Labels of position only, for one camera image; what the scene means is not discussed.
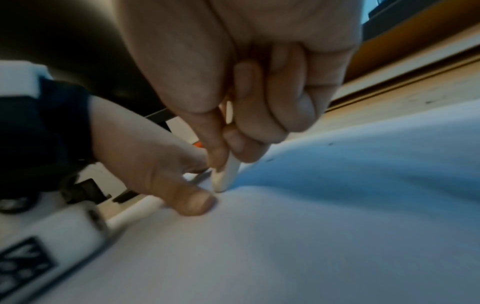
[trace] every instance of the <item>dark sleeve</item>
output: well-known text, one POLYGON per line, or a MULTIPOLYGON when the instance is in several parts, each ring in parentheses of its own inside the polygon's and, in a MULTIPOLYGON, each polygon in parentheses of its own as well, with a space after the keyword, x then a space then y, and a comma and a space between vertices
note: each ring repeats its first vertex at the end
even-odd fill
POLYGON ((87 90, 39 79, 40 96, 0 97, 0 198, 51 191, 92 161, 87 90))

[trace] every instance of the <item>fingernail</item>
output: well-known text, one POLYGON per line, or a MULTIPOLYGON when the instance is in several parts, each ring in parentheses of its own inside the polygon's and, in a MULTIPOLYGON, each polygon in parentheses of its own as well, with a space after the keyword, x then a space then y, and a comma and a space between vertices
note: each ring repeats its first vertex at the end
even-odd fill
POLYGON ((187 208, 192 215, 200 215, 209 211, 217 202, 217 198, 208 192, 194 193, 187 202, 187 208))
POLYGON ((291 44, 275 44, 271 49, 270 71, 278 72, 289 62, 291 44))
POLYGON ((250 63, 239 63, 233 69, 236 97, 239 99, 250 95, 252 91, 253 70, 250 63))
POLYGON ((225 131, 223 137, 234 153, 242 153, 245 147, 245 140, 239 130, 231 129, 225 131))

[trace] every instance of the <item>sleeve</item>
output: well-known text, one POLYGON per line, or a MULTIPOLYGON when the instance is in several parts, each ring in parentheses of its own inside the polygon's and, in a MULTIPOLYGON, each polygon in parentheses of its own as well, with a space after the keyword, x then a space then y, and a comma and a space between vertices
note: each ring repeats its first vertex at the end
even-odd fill
POLYGON ((93 160, 89 92, 0 61, 0 198, 51 191, 93 160))

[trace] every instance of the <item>black sleeve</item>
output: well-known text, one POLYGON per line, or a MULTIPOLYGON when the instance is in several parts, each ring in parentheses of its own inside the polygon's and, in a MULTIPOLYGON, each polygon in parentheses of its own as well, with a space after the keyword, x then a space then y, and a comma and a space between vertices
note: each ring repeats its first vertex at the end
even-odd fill
POLYGON ((93 159, 88 91, 39 84, 37 99, 0 97, 0 198, 56 190, 93 159))

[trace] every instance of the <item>hand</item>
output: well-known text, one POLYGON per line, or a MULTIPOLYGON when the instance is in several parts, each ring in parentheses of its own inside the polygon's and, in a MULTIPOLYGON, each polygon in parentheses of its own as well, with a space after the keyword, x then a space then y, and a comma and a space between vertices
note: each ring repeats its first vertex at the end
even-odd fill
POLYGON ((207 169, 207 153, 125 108, 90 100, 93 154, 128 189, 151 194, 182 215, 200 215, 216 199, 182 175, 207 169))
POLYGON ((361 41, 361 0, 117 0, 127 47, 208 149, 258 160, 309 128, 361 41), (234 124, 218 108, 234 87, 234 124))

